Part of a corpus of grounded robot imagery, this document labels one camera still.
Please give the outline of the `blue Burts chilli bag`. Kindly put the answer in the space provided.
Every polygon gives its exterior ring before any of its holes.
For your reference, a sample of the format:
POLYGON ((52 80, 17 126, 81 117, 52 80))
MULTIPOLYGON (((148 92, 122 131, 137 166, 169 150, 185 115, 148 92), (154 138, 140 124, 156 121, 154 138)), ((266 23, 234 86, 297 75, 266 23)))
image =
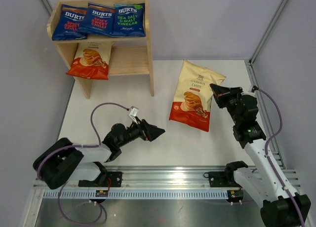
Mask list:
POLYGON ((61 17, 52 35, 52 40, 86 39, 87 34, 81 33, 79 26, 85 18, 87 8, 62 4, 61 10, 61 17))

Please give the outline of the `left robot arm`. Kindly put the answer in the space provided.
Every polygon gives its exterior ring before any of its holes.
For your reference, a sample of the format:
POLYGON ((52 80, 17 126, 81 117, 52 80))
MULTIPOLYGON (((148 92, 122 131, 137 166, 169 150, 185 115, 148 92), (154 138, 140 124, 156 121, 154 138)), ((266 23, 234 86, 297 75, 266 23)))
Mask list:
POLYGON ((137 118, 129 127, 114 124, 100 145, 73 144, 61 138, 34 161, 33 168, 50 189, 68 181, 77 181, 79 187, 114 187, 115 176, 103 164, 114 161, 128 143, 136 139, 152 142, 163 133, 164 129, 137 118))

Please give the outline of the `Burts sea salt vinegar bag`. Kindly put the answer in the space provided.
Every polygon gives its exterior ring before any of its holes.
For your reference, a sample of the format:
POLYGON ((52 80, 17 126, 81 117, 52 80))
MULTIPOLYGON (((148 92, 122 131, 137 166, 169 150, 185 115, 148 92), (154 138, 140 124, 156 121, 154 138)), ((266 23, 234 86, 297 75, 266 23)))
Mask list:
POLYGON ((115 4, 112 37, 144 37, 145 4, 115 4))

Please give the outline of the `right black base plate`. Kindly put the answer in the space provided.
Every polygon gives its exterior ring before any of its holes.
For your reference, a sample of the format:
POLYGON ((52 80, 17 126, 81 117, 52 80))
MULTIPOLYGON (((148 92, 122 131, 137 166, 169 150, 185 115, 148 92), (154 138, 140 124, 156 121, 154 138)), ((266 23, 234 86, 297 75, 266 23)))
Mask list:
POLYGON ((203 176, 208 179, 211 188, 241 188, 233 179, 227 178, 224 171, 204 172, 203 176))

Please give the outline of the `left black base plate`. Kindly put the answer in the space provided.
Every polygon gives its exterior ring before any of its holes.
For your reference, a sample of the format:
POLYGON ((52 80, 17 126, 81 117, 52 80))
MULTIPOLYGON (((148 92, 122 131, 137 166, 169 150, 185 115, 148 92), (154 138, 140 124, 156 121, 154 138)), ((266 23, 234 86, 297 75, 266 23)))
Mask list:
POLYGON ((79 180, 78 186, 83 188, 120 188, 122 183, 122 172, 107 172, 93 181, 79 180))

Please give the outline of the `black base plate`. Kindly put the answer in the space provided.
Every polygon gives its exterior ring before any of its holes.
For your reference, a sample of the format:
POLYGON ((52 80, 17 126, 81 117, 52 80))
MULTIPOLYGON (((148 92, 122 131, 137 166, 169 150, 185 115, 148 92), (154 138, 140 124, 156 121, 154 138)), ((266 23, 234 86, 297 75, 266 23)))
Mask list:
POLYGON ((122 172, 107 172, 93 181, 79 180, 78 186, 83 188, 120 188, 122 183, 122 172))
POLYGON ((224 171, 204 172, 203 176, 208 179, 211 188, 241 188, 233 179, 227 178, 224 171))

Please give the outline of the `cassava chips bag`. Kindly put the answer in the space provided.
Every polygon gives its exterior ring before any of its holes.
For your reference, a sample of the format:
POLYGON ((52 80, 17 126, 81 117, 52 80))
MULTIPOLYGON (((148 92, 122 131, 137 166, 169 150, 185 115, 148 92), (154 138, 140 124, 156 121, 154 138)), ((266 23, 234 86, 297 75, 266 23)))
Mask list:
POLYGON ((184 60, 175 90, 169 120, 208 132, 213 91, 226 76, 184 60))
POLYGON ((113 41, 82 42, 78 48, 66 73, 69 76, 93 80, 108 80, 109 62, 113 41))

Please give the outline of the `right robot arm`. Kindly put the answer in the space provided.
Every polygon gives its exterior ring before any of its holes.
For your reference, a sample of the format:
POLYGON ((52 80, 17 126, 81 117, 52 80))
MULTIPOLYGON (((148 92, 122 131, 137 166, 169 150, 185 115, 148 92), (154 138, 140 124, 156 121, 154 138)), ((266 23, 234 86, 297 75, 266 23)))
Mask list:
POLYGON ((245 93, 241 87, 223 87, 210 84, 214 100, 219 108, 226 108, 234 125, 233 135, 248 154, 259 172, 256 178, 243 162, 228 163, 224 170, 224 180, 230 186, 238 184, 260 208, 261 219, 267 227, 305 226, 311 207, 307 195, 300 195, 290 183, 274 158, 267 138, 257 122, 257 99, 253 86, 245 93))

